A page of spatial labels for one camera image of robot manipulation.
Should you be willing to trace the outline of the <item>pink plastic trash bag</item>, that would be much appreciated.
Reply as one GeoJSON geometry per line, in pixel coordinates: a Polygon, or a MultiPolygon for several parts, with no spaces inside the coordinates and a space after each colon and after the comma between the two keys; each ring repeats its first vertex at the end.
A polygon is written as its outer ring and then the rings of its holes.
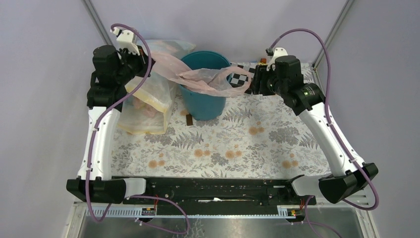
{"type": "Polygon", "coordinates": [[[152,51],[151,56],[155,60],[153,72],[196,93],[217,97],[236,97],[245,93],[253,78],[251,73],[237,66],[192,70],[180,59],[170,54],[152,51]],[[242,86],[234,88],[227,81],[227,77],[234,73],[245,75],[249,80],[242,86]]]}

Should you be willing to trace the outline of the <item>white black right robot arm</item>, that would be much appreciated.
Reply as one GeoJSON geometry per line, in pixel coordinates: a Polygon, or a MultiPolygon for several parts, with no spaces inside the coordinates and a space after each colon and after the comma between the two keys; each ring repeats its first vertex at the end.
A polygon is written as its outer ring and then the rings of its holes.
{"type": "Polygon", "coordinates": [[[345,201],[363,190],[378,174],[375,163],[366,163],[350,146],[331,113],[325,111],[325,95],[314,83],[305,83],[301,62],[280,56],[258,64],[250,89],[254,95],[278,95],[309,128],[322,149],[331,174],[316,178],[320,193],[330,203],[345,201]]]}

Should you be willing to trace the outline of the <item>teal plastic trash bin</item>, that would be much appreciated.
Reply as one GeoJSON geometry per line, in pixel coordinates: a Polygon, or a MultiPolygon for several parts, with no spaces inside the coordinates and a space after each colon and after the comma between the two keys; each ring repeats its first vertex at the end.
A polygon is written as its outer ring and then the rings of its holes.
{"type": "MultiPolygon", "coordinates": [[[[181,58],[190,69],[222,69],[231,66],[223,55],[213,51],[196,51],[181,58]]],[[[226,98],[193,92],[183,85],[179,86],[186,110],[195,120],[212,120],[220,116],[225,107],[226,98]]]]}

